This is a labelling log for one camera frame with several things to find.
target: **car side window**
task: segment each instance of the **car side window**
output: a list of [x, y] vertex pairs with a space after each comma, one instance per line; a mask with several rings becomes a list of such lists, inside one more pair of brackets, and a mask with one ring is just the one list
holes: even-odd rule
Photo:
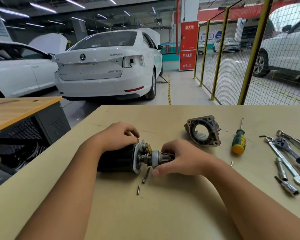
[[149, 44], [149, 41], [148, 41], [147, 37], [145, 36], [145, 34], [143, 34], [143, 42], [144, 42], [149, 48], [151, 48], [151, 45]]
[[145, 34], [145, 36], [148, 38], [148, 41], [151, 43], [151, 48], [153, 49], [157, 49], [155, 43], [153, 42], [153, 40], [151, 39], [151, 37], [148, 34]]
[[48, 59], [46, 54], [22, 45], [15, 45], [12, 48], [25, 60]]

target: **wrench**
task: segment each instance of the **wrench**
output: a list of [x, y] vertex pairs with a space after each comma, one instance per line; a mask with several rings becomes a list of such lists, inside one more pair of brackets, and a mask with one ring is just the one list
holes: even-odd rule
[[296, 140], [292, 136], [289, 136], [288, 134], [284, 133], [282, 130], [278, 130], [276, 133], [277, 137], [284, 137], [288, 141], [290, 141], [293, 145], [300, 148], [300, 141]]
[[282, 159], [283, 164], [287, 167], [287, 169], [290, 171], [290, 173], [293, 176], [293, 180], [300, 185], [300, 174], [294, 169], [294, 167], [291, 165], [291, 163], [285, 158], [285, 156], [279, 151], [278, 148], [276, 148], [276, 145], [274, 143], [274, 140], [272, 137], [267, 136], [264, 138], [264, 141], [267, 142], [269, 144], [269, 146], [272, 148], [272, 150], [274, 151], [274, 153], [276, 153], [276, 155], [278, 157], [280, 157]]
[[294, 159], [296, 159], [296, 162], [300, 164], [300, 156], [294, 150], [291, 149], [289, 142], [285, 138], [276, 138], [274, 140], [274, 143], [277, 148], [281, 148], [284, 151], [288, 152], [292, 157], [294, 157]]

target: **floor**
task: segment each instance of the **floor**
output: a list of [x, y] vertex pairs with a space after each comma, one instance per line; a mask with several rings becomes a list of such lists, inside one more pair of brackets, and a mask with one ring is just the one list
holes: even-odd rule
[[[207, 51], [203, 84], [211, 91], [218, 53]], [[215, 98], [222, 105], [236, 105], [239, 99], [250, 50], [223, 53], [217, 78]], [[203, 56], [197, 59], [196, 76], [201, 77]], [[300, 79], [272, 71], [263, 78], [252, 77], [245, 104], [247, 105], [300, 105]]]
[[[169, 62], [164, 65], [163, 77], [170, 80], [171, 105], [217, 105], [217, 102], [209, 101], [210, 95], [205, 88], [199, 87], [199, 82], [193, 79], [194, 72], [179, 72], [179, 62]], [[58, 90], [49, 90], [40, 96], [59, 96]], [[161, 78], [157, 78], [157, 93], [153, 100], [143, 97], [132, 100], [106, 100], [97, 103], [86, 101], [61, 100], [64, 113], [68, 118], [71, 128], [76, 126], [85, 117], [91, 114], [101, 105], [168, 105], [168, 84]]]

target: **left hand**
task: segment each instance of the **left hand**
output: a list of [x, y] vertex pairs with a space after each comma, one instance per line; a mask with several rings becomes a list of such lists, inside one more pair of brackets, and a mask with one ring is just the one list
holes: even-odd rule
[[84, 143], [92, 143], [101, 147], [102, 153], [122, 149], [138, 143], [139, 132], [130, 124], [113, 123], [108, 128], [90, 137]]

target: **green and yellow screwdriver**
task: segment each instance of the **green and yellow screwdriver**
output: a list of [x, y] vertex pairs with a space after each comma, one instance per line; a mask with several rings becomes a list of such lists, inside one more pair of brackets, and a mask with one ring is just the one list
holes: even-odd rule
[[243, 122], [244, 118], [242, 118], [240, 129], [237, 129], [232, 141], [232, 151], [240, 155], [244, 153], [244, 149], [246, 148], [246, 138], [244, 137], [244, 130], [242, 129]]

